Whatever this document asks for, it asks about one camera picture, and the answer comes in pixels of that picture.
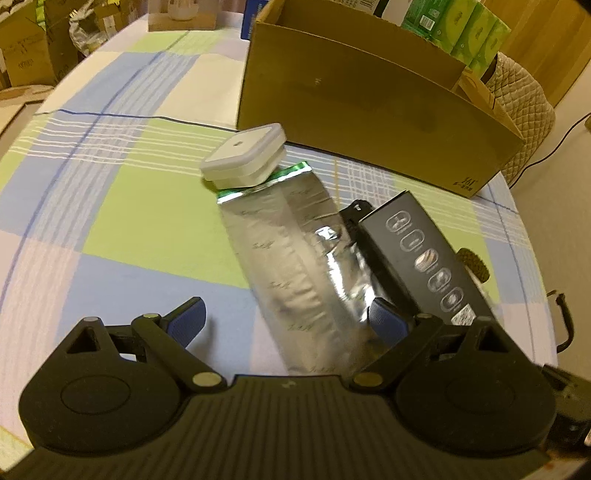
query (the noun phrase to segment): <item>white container lid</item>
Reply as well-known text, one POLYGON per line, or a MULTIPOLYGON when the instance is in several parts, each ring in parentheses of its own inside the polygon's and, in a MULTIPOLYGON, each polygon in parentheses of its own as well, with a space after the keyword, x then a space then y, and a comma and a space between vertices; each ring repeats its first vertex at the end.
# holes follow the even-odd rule
POLYGON ((258 185, 285 157, 285 141, 280 124, 238 132, 202 161, 203 178, 214 182, 218 189, 258 185))

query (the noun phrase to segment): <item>green packaging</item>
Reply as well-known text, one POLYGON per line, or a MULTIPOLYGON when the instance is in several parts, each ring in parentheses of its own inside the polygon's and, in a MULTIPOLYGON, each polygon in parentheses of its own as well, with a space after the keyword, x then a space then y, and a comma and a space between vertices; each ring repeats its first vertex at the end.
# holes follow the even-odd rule
POLYGON ((444 52, 451 53, 477 4, 478 0, 450 0, 431 32, 431 41, 444 52))
POLYGON ((482 77, 510 33, 511 29, 502 20, 496 21, 476 57, 470 63, 470 68, 475 75, 482 77))
POLYGON ((482 48, 497 17, 481 3, 477 3, 464 31, 453 47, 452 56, 470 65, 482 48))
POLYGON ((404 16, 402 28, 415 33, 419 30, 423 38, 431 37, 449 2, 450 0, 414 0, 404 16))

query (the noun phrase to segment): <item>checkered tablecloth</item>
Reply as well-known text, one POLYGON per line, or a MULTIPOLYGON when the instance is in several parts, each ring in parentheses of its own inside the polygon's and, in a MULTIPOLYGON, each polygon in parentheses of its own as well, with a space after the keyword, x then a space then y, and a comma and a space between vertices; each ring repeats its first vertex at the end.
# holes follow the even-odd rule
MULTIPOLYGON (((234 27, 147 33, 142 18, 62 81, 0 161, 0 426, 26 438, 20 392, 83 316, 128 323, 197 295, 209 326, 192 352, 227 377, 284 372, 199 171, 232 134, 247 49, 234 27)), ((288 159, 306 160, 340 206, 410 189, 456 249, 487 264, 485 289, 524 352, 556 363, 501 175, 466 200, 334 155, 289 147, 288 159)))

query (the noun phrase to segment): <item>blue line on tablecloth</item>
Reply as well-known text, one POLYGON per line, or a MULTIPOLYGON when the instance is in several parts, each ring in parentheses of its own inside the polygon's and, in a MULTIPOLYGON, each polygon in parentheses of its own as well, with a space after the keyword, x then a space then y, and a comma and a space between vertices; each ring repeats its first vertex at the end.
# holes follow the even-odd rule
MULTIPOLYGON (((196 127, 206 127, 206 128, 217 128, 218 130, 224 130, 226 132, 238 132, 238 130, 235 130, 233 128, 225 128, 225 127, 219 127, 217 125, 208 125, 208 124, 201 124, 199 122, 189 122, 186 120, 179 120, 177 118, 172 118, 169 116, 162 116, 162 115, 128 115, 126 113, 96 113, 96 112, 73 112, 71 110, 66 110, 64 108, 58 108, 56 110, 52 110, 50 112, 40 112, 40 113, 35 113, 34 116, 37 115, 51 115, 53 113, 56 112, 62 112, 62 113, 67 113, 68 115, 90 115, 90 116, 110 116, 110 117, 116 117, 116 118, 134 118, 134 119, 139 119, 139 120, 150 120, 150 119, 159 119, 159 120, 166 120, 168 122, 173 122, 176 124, 183 124, 183 125, 195 125, 196 127)), ((293 142, 286 142, 288 145, 293 145, 295 147, 304 147, 304 148, 310 148, 310 147, 306 147, 306 145, 301 145, 301 144, 296 144, 293 142)), ((474 197, 477 197, 481 200, 484 200, 486 202, 489 203, 493 203, 494 205, 496 205, 497 207, 501 207, 511 213, 514 213, 516 215, 519 215, 519 212, 516 212, 515 210, 513 210, 512 208, 509 208, 501 203, 497 203, 494 200, 488 199, 486 197, 482 197, 480 195, 474 195, 474 197)))
MULTIPOLYGON (((488 189, 491 193, 491 198, 495 200, 495 194, 492 193, 492 188, 490 185, 487 185, 488 189)), ((523 300, 525 303, 525 311, 527 312, 527 325, 530 327, 530 342, 531 342, 531 355, 532 361, 535 363, 535 347, 534 347, 534 331, 531 328, 531 316, 530 316, 530 308, 527 303, 527 294, 525 293, 525 285, 523 283, 523 278, 521 277, 521 269, 519 268, 519 262, 517 261, 517 255, 515 254, 515 249, 513 248, 513 244, 511 244, 511 239, 509 238, 509 232, 507 232, 507 228, 505 227, 505 222, 503 221, 503 216, 499 212, 499 206, 496 207, 496 212, 499 215, 499 220, 501 221, 501 225, 503 226, 503 230, 505 231, 505 236, 507 238, 507 243, 509 243, 509 248, 511 249, 511 254, 513 255, 513 260, 515 261, 515 268, 517 269, 517 276, 519 277, 519 284, 521 286, 521 292, 523 293, 523 300)))
POLYGON ((33 215, 31 216, 31 220, 29 220, 29 223, 28 223, 27 227, 25 228, 25 231, 23 232, 22 237, 21 237, 21 239, 20 239, 20 241, 18 243, 17 251, 15 252, 14 256, 12 257, 12 263, 10 265, 10 268, 8 269, 8 273, 7 273, 7 276, 6 276, 6 280, 4 281, 4 285, 2 286, 2 293, 0 293, 0 313, 2 313, 2 307, 4 306, 4 301, 6 300, 6 295, 7 295, 7 292, 8 292, 8 287, 9 287, 10 282, 12 280, 12 276, 14 275, 14 271, 15 271, 15 269, 17 267, 18 259, 21 256, 22 249, 25 246, 25 242, 27 241, 27 238, 29 237, 29 234, 31 233, 31 230, 33 228, 33 225, 35 224, 35 221, 37 220, 37 216, 41 212, 41 209, 43 208, 43 205, 45 204, 45 201, 47 200, 47 197, 49 196, 49 193, 53 190, 53 187, 56 185, 56 183, 57 183, 58 179, 60 178, 62 172, 66 168, 67 163, 72 159, 72 157, 74 156, 74 153, 76 153, 76 151, 84 143, 84 140, 88 137, 88 135, 90 134, 90 132, 92 131, 92 129, 99 122, 100 117, 105 114, 104 110, 107 110, 108 107, 110 107, 113 104, 113 102, 117 99, 117 97, 121 94, 121 92, 123 92, 129 86, 129 84, 131 82, 133 82, 135 80, 135 78, 146 67, 152 65, 156 60, 158 60, 158 58, 160 58, 161 55, 163 55, 166 51, 168 51, 169 49, 171 49, 172 47, 174 47, 179 41, 181 41, 188 34, 189 34, 189 32, 186 32, 184 35, 181 35, 174 42, 172 42, 165 50, 159 51, 156 55, 154 55, 154 57, 146 65, 144 65, 143 67, 141 67, 140 69, 138 69, 129 78, 129 80, 127 80, 127 82, 125 82, 125 84, 119 90, 117 90, 115 92, 115 94, 111 97, 111 99, 109 100, 109 102, 107 102, 107 104, 103 108, 103 111, 101 113, 96 113, 95 114, 96 115, 96 119, 91 123, 90 127, 88 127, 88 129, 82 134, 82 136, 80 137, 80 139, 78 140, 78 142, 76 142, 76 145, 74 145, 74 147, 72 148, 72 150, 70 151, 70 153, 68 153, 68 156, 64 159, 64 161, 62 162, 62 164, 60 165, 60 167, 57 169, 57 171, 54 174, 53 178, 50 180, 49 185, 47 186, 47 188, 43 192, 43 195, 41 197, 41 200, 37 204, 37 207, 35 208, 35 211, 33 211, 33 215))

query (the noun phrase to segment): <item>silver plastic pouch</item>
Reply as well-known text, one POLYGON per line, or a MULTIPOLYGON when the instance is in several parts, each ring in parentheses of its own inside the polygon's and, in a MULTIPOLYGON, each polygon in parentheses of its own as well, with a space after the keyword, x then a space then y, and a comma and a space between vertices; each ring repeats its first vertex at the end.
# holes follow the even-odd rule
POLYGON ((385 352, 367 321, 370 270, 308 164, 217 202, 289 373, 347 377, 385 352))

